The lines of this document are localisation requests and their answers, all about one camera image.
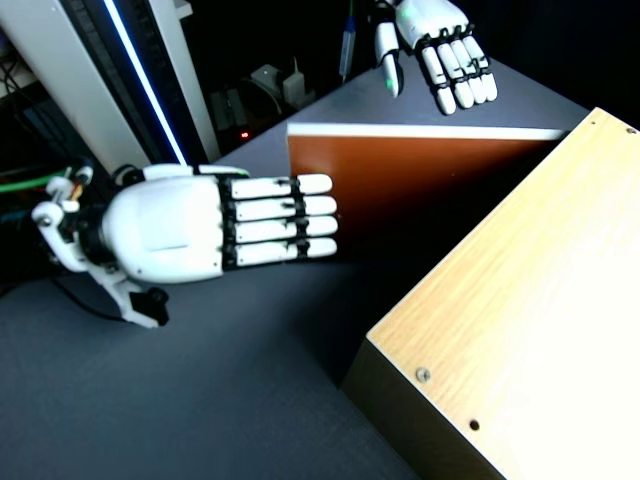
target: blue light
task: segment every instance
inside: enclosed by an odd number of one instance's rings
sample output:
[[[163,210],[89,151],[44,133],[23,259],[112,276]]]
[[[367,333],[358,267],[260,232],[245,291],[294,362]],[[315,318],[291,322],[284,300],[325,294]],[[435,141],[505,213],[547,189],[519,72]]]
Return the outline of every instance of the blue light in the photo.
[[[138,74],[138,78],[140,79],[142,88],[144,88],[144,91],[147,94],[149,101],[151,102],[153,111],[156,112],[156,116],[160,121],[160,125],[162,125],[162,129],[164,130],[164,133],[167,136],[169,143],[171,144],[171,148],[173,148],[173,151],[176,154],[176,158],[182,165],[186,166],[187,161],[184,159],[184,156],[182,155],[182,151],[180,150],[180,146],[176,141],[176,137],[173,135],[173,132],[171,131],[171,127],[169,127],[169,122],[167,122],[167,118],[165,117],[164,112],[160,107],[160,103],[158,102],[158,98],[156,97],[156,94],[153,91],[153,88],[151,87],[151,83],[149,83],[149,78],[147,77],[147,74],[145,73],[144,68],[142,68],[142,63],[138,58],[138,54],[136,53],[135,48],[133,48],[133,44],[131,43],[131,39],[129,38],[127,29],[124,27],[124,24],[122,23],[122,19],[120,18],[120,13],[118,12],[118,9],[113,3],[113,0],[104,0],[104,4],[107,7],[107,10],[109,12],[109,16],[111,17],[111,21],[113,22],[113,25],[116,27],[118,35],[120,36],[120,40],[122,41],[122,44],[124,45],[124,48],[127,51],[127,55],[129,55],[129,60],[131,60],[131,64],[133,65],[133,68]]]

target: metal screw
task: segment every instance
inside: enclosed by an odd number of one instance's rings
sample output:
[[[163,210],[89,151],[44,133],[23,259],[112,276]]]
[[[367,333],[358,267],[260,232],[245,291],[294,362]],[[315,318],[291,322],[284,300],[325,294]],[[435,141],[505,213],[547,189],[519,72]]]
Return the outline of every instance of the metal screw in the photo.
[[[424,367],[420,367],[416,370],[416,378],[420,383],[427,383],[431,378],[431,372]]]

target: green wire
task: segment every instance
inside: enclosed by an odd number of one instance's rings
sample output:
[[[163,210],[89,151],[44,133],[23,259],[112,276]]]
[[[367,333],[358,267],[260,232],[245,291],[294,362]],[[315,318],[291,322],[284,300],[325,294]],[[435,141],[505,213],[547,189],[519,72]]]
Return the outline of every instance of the green wire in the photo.
[[[64,173],[65,170],[60,170],[59,172],[51,173],[49,175],[45,175],[44,177],[34,178],[32,180],[25,180],[24,182],[0,184],[0,194],[19,192],[21,190],[30,190],[35,187],[42,187],[43,185],[46,185],[53,177],[60,177],[64,175]]]

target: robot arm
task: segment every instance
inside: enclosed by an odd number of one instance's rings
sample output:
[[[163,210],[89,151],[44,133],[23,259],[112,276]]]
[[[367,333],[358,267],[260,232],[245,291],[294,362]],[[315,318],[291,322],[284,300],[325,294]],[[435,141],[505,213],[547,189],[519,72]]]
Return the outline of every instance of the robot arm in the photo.
[[[168,320],[166,294],[136,283],[182,283],[225,271],[336,251],[338,225],[326,175],[248,178],[244,170],[153,165],[130,172],[131,185],[109,206],[79,212],[79,183],[54,178],[51,201],[32,212],[57,259],[88,272],[122,318],[145,327]]]
[[[396,84],[395,80],[400,67],[396,61],[393,70],[390,61],[381,61],[381,55],[386,58],[385,49],[391,52],[394,46],[390,40],[395,36],[389,20],[391,10],[397,31],[424,64],[426,80],[435,90],[443,113],[454,113],[456,101],[466,109],[496,99],[498,90],[489,59],[473,37],[473,25],[458,7],[448,0],[378,0],[374,11],[385,13],[372,16],[376,26],[376,56],[394,97],[402,90],[402,83]]]

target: dark tabletop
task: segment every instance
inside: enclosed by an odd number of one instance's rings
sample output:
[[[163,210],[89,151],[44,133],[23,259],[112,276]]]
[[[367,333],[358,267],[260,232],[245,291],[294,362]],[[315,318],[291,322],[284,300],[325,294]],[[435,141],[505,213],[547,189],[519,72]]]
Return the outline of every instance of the dark tabletop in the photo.
[[[438,113],[414,64],[391,99],[371,71],[294,121],[573,128],[586,111],[499,64],[498,100]],[[229,155],[288,172],[285,125]],[[0,300],[0,478],[410,479],[339,390],[366,331],[428,266],[382,253],[169,287],[157,330],[86,314],[49,282]],[[63,279],[112,311],[84,275]]]

